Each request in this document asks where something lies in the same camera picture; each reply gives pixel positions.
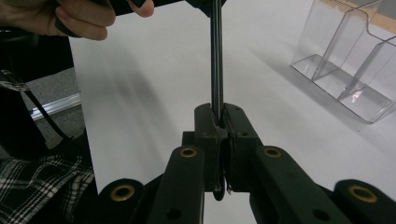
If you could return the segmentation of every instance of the acrylic box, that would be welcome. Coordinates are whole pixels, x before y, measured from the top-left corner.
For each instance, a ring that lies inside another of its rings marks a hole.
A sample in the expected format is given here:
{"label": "acrylic box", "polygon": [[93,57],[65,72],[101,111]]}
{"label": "acrylic box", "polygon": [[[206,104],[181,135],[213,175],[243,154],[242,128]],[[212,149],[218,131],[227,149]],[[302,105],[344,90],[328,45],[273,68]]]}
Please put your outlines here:
{"label": "acrylic box", "polygon": [[396,21],[381,4],[314,0],[291,64],[367,122],[396,101]]}

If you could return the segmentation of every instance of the black device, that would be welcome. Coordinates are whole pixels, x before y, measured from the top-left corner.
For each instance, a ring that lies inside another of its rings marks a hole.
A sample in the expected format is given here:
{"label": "black device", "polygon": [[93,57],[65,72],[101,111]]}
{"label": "black device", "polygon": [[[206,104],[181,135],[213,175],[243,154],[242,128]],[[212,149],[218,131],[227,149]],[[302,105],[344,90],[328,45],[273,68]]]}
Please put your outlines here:
{"label": "black device", "polygon": [[257,223],[396,223],[396,203],[379,189],[343,180],[334,191],[317,185],[282,148],[265,146],[244,110],[223,103],[220,0],[197,1],[211,20],[212,103],[194,111],[163,175],[142,185],[107,185],[85,223],[200,224],[204,193],[249,192]]}

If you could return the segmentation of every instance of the finger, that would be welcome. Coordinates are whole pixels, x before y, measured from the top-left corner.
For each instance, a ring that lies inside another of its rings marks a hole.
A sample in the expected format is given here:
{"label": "finger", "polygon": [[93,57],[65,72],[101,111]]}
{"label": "finger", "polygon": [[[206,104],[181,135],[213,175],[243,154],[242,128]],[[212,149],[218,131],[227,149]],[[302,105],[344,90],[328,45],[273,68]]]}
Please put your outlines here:
{"label": "finger", "polygon": [[131,0],[128,0],[131,9],[141,17],[149,17],[154,13],[154,2],[146,0],[142,7],[137,7]]}
{"label": "finger", "polygon": [[74,34],[92,40],[104,40],[107,37],[107,29],[86,21],[80,21],[71,17],[62,7],[57,7],[55,13],[59,20]]}
{"label": "finger", "polygon": [[110,26],[116,19],[116,14],[109,0],[58,0],[64,11],[70,17],[98,26]]}

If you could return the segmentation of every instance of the table surface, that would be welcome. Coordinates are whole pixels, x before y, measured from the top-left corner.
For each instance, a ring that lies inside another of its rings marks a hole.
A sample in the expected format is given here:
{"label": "table surface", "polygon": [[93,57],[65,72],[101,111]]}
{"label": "table surface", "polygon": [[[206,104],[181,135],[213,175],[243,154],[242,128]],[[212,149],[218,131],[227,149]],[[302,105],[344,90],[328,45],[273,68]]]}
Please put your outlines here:
{"label": "table surface", "polygon": [[[265,145],[282,147],[318,184],[359,179],[396,199],[396,114],[366,124],[290,68],[312,0],[229,0],[224,100]],[[98,189],[163,173],[193,110],[210,102],[209,19],[185,2],[117,17],[107,40],[71,46]],[[255,223],[248,195],[205,197],[205,223]]]}

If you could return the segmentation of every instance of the gray floor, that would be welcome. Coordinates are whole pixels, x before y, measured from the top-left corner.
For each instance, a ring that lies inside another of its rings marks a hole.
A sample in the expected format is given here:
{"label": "gray floor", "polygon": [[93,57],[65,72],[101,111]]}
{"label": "gray floor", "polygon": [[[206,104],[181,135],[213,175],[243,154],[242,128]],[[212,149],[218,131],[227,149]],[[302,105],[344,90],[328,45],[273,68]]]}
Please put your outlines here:
{"label": "gray floor", "polygon": [[[27,83],[27,85],[42,105],[78,92],[76,73],[73,68],[50,77],[43,77],[38,80],[34,80]],[[24,100],[29,109],[35,107],[27,97],[24,97]],[[84,131],[84,118],[80,105],[51,115],[51,117],[68,136],[77,137]],[[46,138],[46,144],[49,148],[55,147],[60,143],[62,138],[51,129],[44,119],[37,120],[36,124]],[[0,159],[4,158],[9,158],[9,156],[0,147]]]}

